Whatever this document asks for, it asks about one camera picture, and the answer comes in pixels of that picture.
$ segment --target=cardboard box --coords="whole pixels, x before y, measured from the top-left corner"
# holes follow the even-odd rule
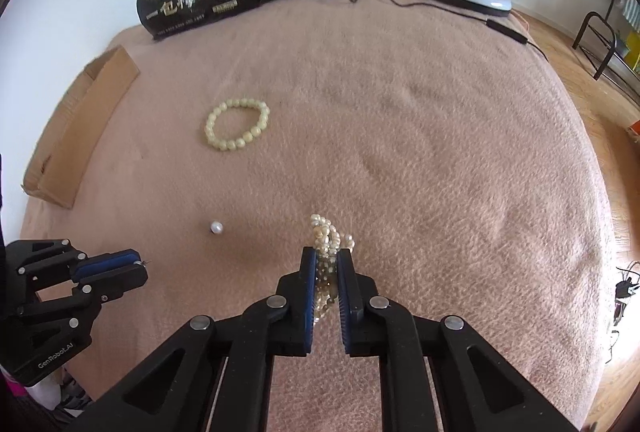
[[[56,107],[24,173],[28,195],[72,208],[95,145],[140,74],[123,47],[84,68]]]

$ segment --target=fuzzy pink bedspread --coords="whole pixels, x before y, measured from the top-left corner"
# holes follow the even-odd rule
[[[612,314],[612,224],[580,117],[535,49],[388,0],[281,0],[159,43],[141,27],[116,42],[140,76],[73,210],[31,199],[22,232],[151,261],[145,287],[105,304],[70,362],[94,398],[190,317],[271,294],[319,212],[353,234],[380,293],[419,316],[463,316],[582,424]],[[267,131],[239,152],[208,147],[210,110],[243,96],[271,107]],[[337,308],[308,358],[276,360],[271,431],[376,431],[379,408],[377,364],[344,355]]]

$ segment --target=power cord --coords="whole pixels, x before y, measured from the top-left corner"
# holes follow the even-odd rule
[[[358,2],[358,0],[348,0],[348,1],[351,2],[352,4],[356,4]],[[448,13],[452,13],[453,15],[458,15],[460,17],[469,18],[471,20],[477,20],[478,22],[482,22],[483,24],[493,29],[494,31],[498,31],[503,35],[508,36],[509,38],[513,38],[516,42],[519,42],[523,45],[530,45],[532,47],[535,47],[535,49],[537,49],[539,53],[543,57],[545,57],[545,60],[549,62],[549,59],[546,57],[545,52],[542,49],[540,49],[539,46],[531,42],[522,33],[519,33],[518,31],[511,29],[510,27],[505,26],[504,24],[500,24],[499,22],[496,22],[491,18],[476,17],[475,15],[469,15],[467,13],[455,11],[454,9],[445,8],[444,6],[440,6],[439,4],[434,4],[432,2],[409,2],[407,4],[402,4],[396,0],[389,0],[389,1],[391,1],[393,4],[395,4],[399,8],[413,8],[414,6],[427,6],[428,8],[439,9],[442,11],[446,11]]]

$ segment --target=radiator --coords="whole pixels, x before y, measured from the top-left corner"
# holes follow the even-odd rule
[[[620,0],[618,7],[622,15],[636,32],[640,32],[640,4],[637,0]]]

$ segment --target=silver bolt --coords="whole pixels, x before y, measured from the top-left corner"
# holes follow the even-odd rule
[[[189,322],[189,325],[191,326],[191,329],[195,331],[204,331],[206,328],[209,327],[210,323],[211,323],[211,319],[209,317],[204,315],[198,315],[191,319],[191,322]]]
[[[465,321],[457,316],[450,316],[444,319],[444,325],[452,331],[459,331],[465,326]]]
[[[386,297],[371,297],[369,300],[369,305],[373,307],[373,309],[386,309],[389,307],[389,299]]]
[[[272,309],[278,309],[287,305],[287,299],[282,295],[271,295],[267,298],[267,306]]]

